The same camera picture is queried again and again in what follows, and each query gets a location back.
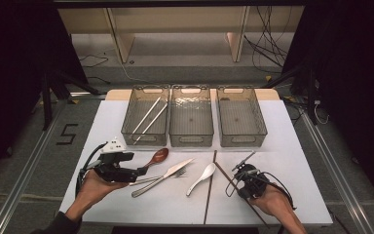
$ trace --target left hand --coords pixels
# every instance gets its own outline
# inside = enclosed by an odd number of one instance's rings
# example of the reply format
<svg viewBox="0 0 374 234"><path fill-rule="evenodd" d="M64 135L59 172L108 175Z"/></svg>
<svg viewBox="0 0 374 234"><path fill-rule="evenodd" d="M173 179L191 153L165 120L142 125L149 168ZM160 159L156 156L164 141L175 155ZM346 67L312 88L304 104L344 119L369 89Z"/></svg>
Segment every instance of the left hand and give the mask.
<svg viewBox="0 0 374 234"><path fill-rule="evenodd" d="M72 221L78 221L90 207L100 202L110 192L128 185L126 182L107 182L94 170L89 170L74 203L65 215Z"/></svg>

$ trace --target knife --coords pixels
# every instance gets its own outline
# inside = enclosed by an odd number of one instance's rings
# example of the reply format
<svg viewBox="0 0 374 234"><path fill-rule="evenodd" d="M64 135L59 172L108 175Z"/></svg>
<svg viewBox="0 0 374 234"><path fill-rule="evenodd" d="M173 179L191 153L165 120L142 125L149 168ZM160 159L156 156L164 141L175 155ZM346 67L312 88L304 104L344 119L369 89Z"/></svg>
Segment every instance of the knife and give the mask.
<svg viewBox="0 0 374 234"><path fill-rule="evenodd" d="M132 194L131 194L131 196L132 196L133 198L135 198L135 197L138 197L139 195L145 193L146 191L150 190L150 188L154 187L155 185L157 185L158 183L160 183L161 181L163 181L163 180L166 179L167 177L173 175L173 174L176 173L179 169L181 169L182 167L186 166L187 164L189 164L189 163L190 163L191 161L193 161L193 160L194 160L194 158L187 159L187 160L185 160L185 161L183 161L183 162L181 162L181 163L178 163L178 164L172 166L171 168L169 168L169 169L167 170L167 172L166 172L164 175L160 176L159 179L157 179L156 181L154 181L154 182L148 184L147 186L145 186L145 187L143 187L143 188L140 188L140 189L138 189L138 190L133 191Z"/></svg>

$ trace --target metal fork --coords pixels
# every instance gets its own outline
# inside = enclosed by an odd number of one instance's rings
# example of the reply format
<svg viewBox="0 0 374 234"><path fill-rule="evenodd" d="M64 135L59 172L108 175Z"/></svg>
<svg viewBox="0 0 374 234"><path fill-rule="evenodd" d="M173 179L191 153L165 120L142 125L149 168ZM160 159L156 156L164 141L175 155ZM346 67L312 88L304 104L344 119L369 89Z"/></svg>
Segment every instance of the metal fork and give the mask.
<svg viewBox="0 0 374 234"><path fill-rule="evenodd" d="M182 167L180 168L177 172L174 173L174 175L172 175L171 177L180 177L182 176L183 174L185 174L186 172L186 168L185 167ZM153 180L157 180L159 179L160 176L154 176L154 177L149 177L149 178L143 178L143 179L139 179L137 180L136 182L131 182L130 183L130 186L134 186L134 185L138 185L140 183L145 183L145 182L149 182L149 181L153 181Z"/></svg>

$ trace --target plastic container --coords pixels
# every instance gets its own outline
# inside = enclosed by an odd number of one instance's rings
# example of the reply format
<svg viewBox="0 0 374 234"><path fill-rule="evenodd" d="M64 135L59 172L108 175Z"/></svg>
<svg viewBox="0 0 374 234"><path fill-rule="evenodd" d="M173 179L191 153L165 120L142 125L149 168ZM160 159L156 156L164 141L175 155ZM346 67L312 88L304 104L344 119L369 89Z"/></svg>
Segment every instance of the plastic container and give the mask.
<svg viewBox="0 0 374 234"><path fill-rule="evenodd" d="M167 145L167 86L134 86L121 134L127 145Z"/></svg>
<svg viewBox="0 0 374 234"><path fill-rule="evenodd" d="M267 129L254 88L218 87L217 114L222 147L262 145Z"/></svg>
<svg viewBox="0 0 374 234"><path fill-rule="evenodd" d="M206 85L173 86L169 139L173 147L211 147L214 128Z"/></svg>

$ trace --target gray floor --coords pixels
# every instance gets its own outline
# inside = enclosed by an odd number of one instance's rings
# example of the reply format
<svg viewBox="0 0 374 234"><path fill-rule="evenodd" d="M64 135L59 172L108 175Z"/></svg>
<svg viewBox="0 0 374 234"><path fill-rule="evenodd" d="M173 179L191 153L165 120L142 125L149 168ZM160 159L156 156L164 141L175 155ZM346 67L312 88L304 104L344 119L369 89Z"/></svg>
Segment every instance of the gray floor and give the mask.
<svg viewBox="0 0 374 234"><path fill-rule="evenodd" d="M249 39L256 41L258 34L249 34ZM256 87L266 84L266 76L277 77L278 73L263 72L254 67L271 71L280 71L279 67L258 55L252 59L252 49L244 43L242 59L232 62L230 49L224 34L140 34L137 35L129 62L122 67L113 50L108 35L73 35L74 46L80 58L95 55L108 58L107 62L96 67L85 67L88 77L98 77L105 82L91 78L90 84L102 91L130 88L140 82L170 84L202 84L212 86L219 84L251 84ZM284 34L279 42L287 49L292 34ZM86 58L84 66L92 66L104 58ZM289 96L291 80L280 84L279 94ZM69 86L71 92L81 92ZM14 212L11 214L5 233L28 233L34 228L45 227L54 217L60 206L66 187L71 179L82 148L87 139L97 107L101 98L75 97L75 102L68 102L60 112L48 145L26 184ZM54 103L55 109L61 109ZM289 117L295 119L300 110L288 106ZM314 174L318 188L329 208L351 233L361 233L356 227L355 219L349 212L343 196L338 191L332 176L327 169L318 147L309 131L308 121L302 118L293 121L309 165ZM67 133L75 134L72 144L60 145L70 140L62 136L65 125ZM13 191L22 169L28 161L35 144L39 141L43 127L43 106L37 103L31 111L27 124L13 144L13 155L0 161L0 209L8 195ZM332 157L342 169L343 176L353 190L355 197L363 207L370 225L374 229L374 189L360 168L352 161L352 153L345 144L334 124L318 124ZM112 227L84 225L80 233L110 233ZM261 228L261 233L277 233L277 228ZM335 221L324 228L309 229L310 233L345 233L342 225Z"/></svg>

